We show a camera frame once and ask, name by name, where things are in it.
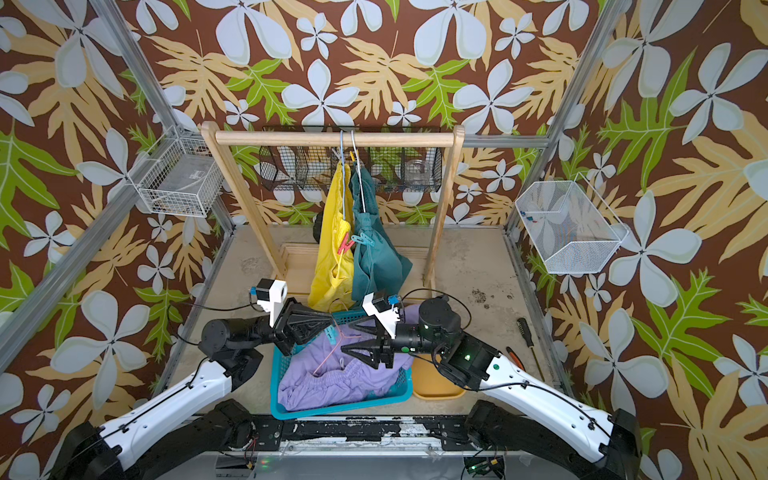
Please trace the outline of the pink wire hanger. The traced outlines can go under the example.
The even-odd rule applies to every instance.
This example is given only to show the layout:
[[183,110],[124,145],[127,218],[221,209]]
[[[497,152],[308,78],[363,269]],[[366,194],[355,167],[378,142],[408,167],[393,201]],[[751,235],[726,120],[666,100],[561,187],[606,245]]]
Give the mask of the pink wire hanger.
[[311,373],[315,377],[322,377],[329,372],[343,371],[351,365],[351,358],[342,351],[342,347],[348,342],[340,332],[336,336],[322,334],[312,344],[315,366]]

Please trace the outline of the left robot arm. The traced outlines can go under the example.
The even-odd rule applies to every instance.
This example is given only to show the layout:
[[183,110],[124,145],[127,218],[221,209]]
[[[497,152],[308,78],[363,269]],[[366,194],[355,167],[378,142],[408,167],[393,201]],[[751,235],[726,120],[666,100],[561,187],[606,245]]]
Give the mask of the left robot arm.
[[289,354],[332,322],[293,298],[275,318],[209,321],[198,343],[204,358],[192,374],[127,414],[74,428],[49,478],[155,479],[205,451],[248,444],[253,416],[229,396],[257,372],[258,346]]

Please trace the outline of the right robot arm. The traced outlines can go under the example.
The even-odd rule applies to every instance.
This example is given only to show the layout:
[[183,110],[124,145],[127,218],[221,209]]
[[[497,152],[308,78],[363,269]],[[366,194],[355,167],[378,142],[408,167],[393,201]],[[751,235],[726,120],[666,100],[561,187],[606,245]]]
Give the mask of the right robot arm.
[[474,445],[529,453],[579,479],[637,478],[642,441],[633,414],[591,407],[528,374],[467,333],[449,295],[420,303],[414,323],[396,295],[369,294],[363,309],[350,326],[366,337],[343,352],[374,369],[393,367],[398,355],[422,355],[455,386],[484,394],[465,420]]

